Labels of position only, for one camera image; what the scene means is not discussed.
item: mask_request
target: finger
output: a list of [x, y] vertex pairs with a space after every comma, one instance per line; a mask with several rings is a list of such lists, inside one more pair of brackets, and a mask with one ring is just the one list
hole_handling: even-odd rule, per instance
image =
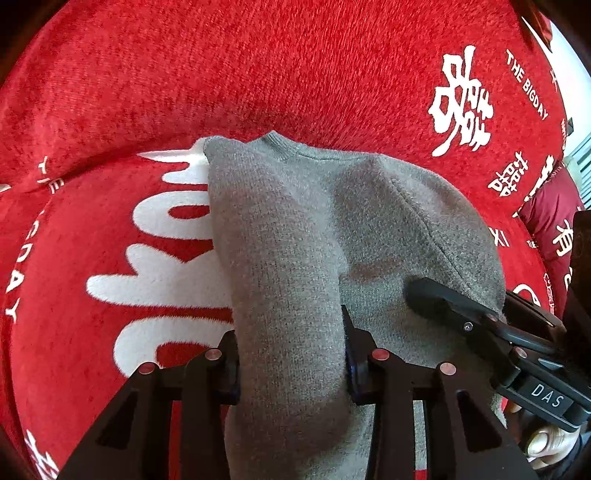
[[513, 403], [512, 401], [507, 402], [507, 406], [505, 407], [505, 411], [508, 413], [517, 413], [521, 410], [521, 406], [517, 403]]
[[579, 430], [573, 433], [565, 432], [554, 425], [542, 427], [531, 436], [527, 446], [527, 454], [538, 459], [546, 458], [556, 461], [566, 457], [572, 450], [579, 437]]

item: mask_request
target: red cushion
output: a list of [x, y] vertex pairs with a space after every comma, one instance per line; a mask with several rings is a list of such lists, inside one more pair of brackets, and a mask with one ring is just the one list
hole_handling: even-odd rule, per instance
[[554, 314], [562, 318], [570, 284], [573, 216], [583, 202], [569, 171], [560, 162], [550, 178], [519, 212], [538, 246], [554, 292]]

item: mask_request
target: knit fabric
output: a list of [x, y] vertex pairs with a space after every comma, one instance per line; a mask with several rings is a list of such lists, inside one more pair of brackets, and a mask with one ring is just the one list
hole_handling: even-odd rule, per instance
[[[274, 132], [249, 144], [212, 138], [204, 151], [241, 356], [241, 401], [226, 421], [235, 478], [363, 478], [372, 408], [346, 392], [341, 303], [405, 361], [479, 374], [501, 415], [478, 357], [402, 296], [408, 280], [430, 277], [501, 312], [498, 254], [457, 189], [385, 155], [319, 150]], [[415, 423], [421, 432], [424, 420]]]

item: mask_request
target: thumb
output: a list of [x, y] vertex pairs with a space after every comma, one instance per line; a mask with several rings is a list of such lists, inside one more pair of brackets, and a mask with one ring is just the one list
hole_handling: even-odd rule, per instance
[[536, 430], [527, 446], [527, 454], [532, 458], [531, 466], [538, 469], [564, 459], [577, 443], [579, 431], [569, 433], [555, 425]]

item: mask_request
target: screw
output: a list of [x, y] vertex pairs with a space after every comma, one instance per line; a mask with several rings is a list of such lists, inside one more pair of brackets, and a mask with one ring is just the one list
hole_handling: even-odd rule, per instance
[[521, 358], [527, 358], [527, 353], [523, 350], [520, 346], [516, 346], [513, 348], [514, 352], [519, 355]]
[[205, 358], [208, 360], [219, 360], [222, 357], [222, 351], [218, 348], [210, 348], [205, 352]]
[[142, 375], [149, 375], [156, 370], [156, 364], [154, 362], [144, 362], [138, 367], [138, 372]]
[[384, 348], [376, 348], [373, 352], [371, 352], [371, 356], [376, 360], [387, 360], [390, 358], [390, 352]]
[[454, 364], [450, 364], [447, 362], [441, 364], [439, 366], [439, 370], [441, 370], [441, 373], [444, 375], [455, 375], [455, 373], [457, 372], [456, 366]]

